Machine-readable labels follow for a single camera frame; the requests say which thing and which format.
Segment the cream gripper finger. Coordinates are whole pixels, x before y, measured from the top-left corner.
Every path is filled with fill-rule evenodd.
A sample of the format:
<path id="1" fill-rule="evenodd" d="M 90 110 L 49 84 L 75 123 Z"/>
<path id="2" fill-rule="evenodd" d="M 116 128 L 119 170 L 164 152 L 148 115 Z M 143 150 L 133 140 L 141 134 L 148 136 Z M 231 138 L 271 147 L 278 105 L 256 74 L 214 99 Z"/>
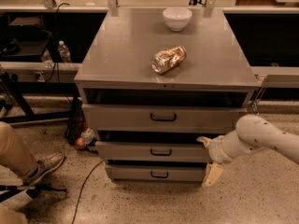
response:
<path id="1" fill-rule="evenodd" d="M 215 162 L 209 163 L 206 166 L 206 175 L 204 177 L 202 186 L 211 187 L 213 186 L 221 177 L 223 173 L 223 166 Z"/>
<path id="2" fill-rule="evenodd" d="M 205 136 L 199 136 L 197 138 L 197 141 L 202 143 L 205 147 L 209 147 L 209 145 L 211 144 L 211 139 Z"/>

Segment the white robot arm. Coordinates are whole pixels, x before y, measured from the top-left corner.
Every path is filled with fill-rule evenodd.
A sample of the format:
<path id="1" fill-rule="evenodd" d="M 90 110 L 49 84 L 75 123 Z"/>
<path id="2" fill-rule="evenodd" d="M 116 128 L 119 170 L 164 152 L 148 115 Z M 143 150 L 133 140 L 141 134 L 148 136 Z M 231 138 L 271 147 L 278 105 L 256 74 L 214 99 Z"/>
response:
<path id="1" fill-rule="evenodd" d="M 206 166 L 203 187 L 213 186 L 221 177 L 224 166 L 235 158 L 252 155 L 266 148 L 299 163 L 299 136 L 287 133 L 257 115 L 240 118 L 235 129 L 216 138 L 199 136 L 198 142 L 208 150 L 212 163 Z"/>

